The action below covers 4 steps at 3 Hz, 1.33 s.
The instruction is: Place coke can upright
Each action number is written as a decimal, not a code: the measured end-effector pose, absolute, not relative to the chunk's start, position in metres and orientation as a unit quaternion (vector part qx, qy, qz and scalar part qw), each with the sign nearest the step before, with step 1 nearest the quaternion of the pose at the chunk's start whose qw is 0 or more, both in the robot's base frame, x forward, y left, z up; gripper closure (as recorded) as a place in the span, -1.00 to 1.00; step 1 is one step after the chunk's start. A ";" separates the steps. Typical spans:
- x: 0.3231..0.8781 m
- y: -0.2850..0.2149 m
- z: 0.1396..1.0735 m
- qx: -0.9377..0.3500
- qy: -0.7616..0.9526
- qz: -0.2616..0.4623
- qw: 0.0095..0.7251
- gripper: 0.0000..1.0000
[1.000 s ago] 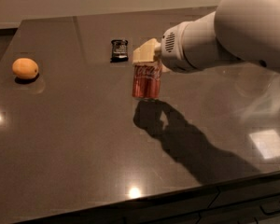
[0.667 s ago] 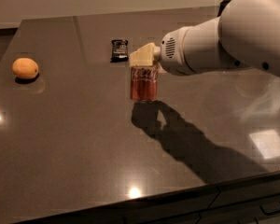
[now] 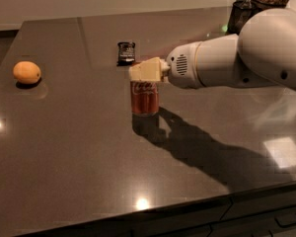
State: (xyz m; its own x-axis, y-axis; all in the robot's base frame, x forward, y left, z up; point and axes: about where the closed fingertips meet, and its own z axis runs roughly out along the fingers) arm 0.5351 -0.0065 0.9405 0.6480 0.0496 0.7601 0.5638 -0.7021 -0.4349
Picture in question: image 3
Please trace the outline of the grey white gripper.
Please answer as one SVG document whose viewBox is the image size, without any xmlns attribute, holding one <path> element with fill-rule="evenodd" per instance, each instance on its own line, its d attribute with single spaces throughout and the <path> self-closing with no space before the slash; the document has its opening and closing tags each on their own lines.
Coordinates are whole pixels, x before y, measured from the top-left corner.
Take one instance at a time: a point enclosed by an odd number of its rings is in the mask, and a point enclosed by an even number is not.
<svg viewBox="0 0 296 237">
<path fill-rule="evenodd" d="M 200 41 L 174 48 L 166 60 L 153 57 L 131 66 L 129 79 L 134 82 L 162 82 L 165 75 L 168 81 L 182 89 L 202 87 L 196 71 L 196 52 Z"/>
</svg>

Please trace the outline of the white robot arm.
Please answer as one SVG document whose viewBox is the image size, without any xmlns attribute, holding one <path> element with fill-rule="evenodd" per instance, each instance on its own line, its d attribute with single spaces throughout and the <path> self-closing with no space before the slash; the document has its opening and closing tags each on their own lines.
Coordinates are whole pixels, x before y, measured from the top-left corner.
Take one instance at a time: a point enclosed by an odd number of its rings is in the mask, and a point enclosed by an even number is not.
<svg viewBox="0 0 296 237">
<path fill-rule="evenodd" d="M 165 59 L 133 65 L 129 79 L 167 80 L 183 89 L 280 85 L 296 91 L 296 0 L 255 14 L 238 34 L 180 45 Z"/>
</svg>

